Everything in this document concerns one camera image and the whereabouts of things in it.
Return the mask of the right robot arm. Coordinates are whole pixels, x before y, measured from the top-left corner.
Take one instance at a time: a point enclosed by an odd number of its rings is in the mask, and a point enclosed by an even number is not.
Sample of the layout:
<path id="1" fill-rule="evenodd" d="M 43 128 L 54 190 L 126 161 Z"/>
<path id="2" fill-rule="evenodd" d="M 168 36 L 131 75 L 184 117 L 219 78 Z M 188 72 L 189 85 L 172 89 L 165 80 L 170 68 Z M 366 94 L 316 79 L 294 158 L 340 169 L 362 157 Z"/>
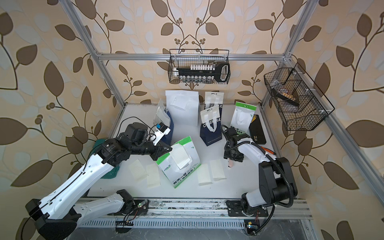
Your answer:
<path id="1" fill-rule="evenodd" d="M 289 161 L 268 152 L 249 135 L 238 134 L 233 128 L 224 131 L 223 135 L 226 139 L 224 158 L 242 162 L 246 157 L 256 165 L 259 172 L 259 187 L 241 197 L 242 214 L 253 216 L 263 208 L 276 205 L 292 207 L 298 190 Z"/>

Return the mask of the navy bag front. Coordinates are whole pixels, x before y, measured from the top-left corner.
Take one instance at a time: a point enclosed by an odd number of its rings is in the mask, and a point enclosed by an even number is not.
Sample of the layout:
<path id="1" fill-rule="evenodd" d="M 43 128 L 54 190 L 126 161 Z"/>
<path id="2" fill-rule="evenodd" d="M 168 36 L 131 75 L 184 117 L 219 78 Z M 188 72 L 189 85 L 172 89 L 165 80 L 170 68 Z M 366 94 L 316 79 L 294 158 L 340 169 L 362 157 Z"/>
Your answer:
<path id="1" fill-rule="evenodd" d="M 208 147 L 222 139 L 219 105 L 201 111 L 200 116 L 202 121 L 200 137 Z"/>

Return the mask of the blue white Cheerful bag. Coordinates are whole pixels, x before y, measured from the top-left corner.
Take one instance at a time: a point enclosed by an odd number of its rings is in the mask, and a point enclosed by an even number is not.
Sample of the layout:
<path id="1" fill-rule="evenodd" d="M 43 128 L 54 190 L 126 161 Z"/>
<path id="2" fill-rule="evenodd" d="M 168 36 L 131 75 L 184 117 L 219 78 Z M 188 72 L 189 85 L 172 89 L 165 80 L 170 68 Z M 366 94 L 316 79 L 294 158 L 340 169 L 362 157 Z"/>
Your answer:
<path id="1" fill-rule="evenodd" d="M 170 129 L 169 133 L 167 135 L 165 135 L 164 137 L 162 137 L 162 141 L 167 144 L 167 145 L 171 145 L 172 144 L 172 137 L 173 137 L 173 130 L 174 130 L 174 122 L 173 122 L 173 119 L 172 119 L 172 116 L 171 116 L 171 113 L 168 111 L 168 109 L 166 108 L 167 112 L 168 112 L 168 115 L 171 117 L 171 126 L 168 127 Z"/>

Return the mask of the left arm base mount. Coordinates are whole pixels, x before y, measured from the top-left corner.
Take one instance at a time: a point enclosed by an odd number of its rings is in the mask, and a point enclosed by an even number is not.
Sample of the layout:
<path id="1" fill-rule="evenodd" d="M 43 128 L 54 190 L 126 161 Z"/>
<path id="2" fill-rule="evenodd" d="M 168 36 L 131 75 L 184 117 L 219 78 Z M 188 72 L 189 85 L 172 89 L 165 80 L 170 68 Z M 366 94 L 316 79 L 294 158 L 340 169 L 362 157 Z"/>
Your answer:
<path id="1" fill-rule="evenodd" d="M 107 197 L 108 201 L 118 201 L 116 212 L 112 215 L 123 215 L 122 220 L 116 220 L 115 231 L 117 234 L 129 232 L 134 226 L 135 219 L 140 214 L 148 212 L 149 200 L 135 200 L 127 190 L 119 190 L 115 194 Z"/>

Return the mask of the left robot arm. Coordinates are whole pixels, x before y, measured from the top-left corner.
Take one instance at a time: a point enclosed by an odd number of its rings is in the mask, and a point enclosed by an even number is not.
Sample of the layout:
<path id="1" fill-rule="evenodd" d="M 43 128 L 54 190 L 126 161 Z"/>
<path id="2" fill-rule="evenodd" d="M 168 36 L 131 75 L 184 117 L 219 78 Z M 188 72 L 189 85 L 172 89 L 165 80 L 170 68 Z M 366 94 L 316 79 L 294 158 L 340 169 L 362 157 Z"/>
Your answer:
<path id="1" fill-rule="evenodd" d="M 132 155 L 149 155 L 156 161 L 172 148 L 162 141 L 143 141 L 135 144 L 124 134 L 104 141 L 68 180 L 41 200 L 32 199 L 26 204 L 38 233 L 46 240 L 64 240 L 79 225 L 111 213 L 125 213 L 139 209 L 134 198 L 126 191 L 78 204 L 78 200 L 106 173 Z"/>

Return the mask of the pink mini stapler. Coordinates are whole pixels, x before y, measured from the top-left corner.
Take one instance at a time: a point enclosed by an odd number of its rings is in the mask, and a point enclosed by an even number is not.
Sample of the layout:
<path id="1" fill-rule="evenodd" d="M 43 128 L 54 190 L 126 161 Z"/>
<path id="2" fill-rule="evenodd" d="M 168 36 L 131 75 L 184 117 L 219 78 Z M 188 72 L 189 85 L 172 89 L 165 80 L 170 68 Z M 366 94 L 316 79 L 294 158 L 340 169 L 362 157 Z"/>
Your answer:
<path id="1" fill-rule="evenodd" d="M 229 167 L 229 168 L 232 168 L 233 165 L 234 165 L 234 161 L 229 159 L 229 160 L 228 160 L 228 167 Z"/>

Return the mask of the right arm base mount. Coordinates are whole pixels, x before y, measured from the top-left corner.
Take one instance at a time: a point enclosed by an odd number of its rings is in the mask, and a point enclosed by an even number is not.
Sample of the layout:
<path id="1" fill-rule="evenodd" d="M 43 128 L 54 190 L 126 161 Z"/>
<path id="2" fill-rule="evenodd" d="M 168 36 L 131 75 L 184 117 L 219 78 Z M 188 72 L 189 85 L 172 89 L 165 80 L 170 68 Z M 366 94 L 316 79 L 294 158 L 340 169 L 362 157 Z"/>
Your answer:
<path id="1" fill-rule="evenodd" d="M 248 217 L 250 221 L 246 222 L 246 233 L 250 236 L 256 236 L 270 221 L 268 209 L 263 206 L 250 207 L 246 200 L 226 200 L 229 217 Z"/>

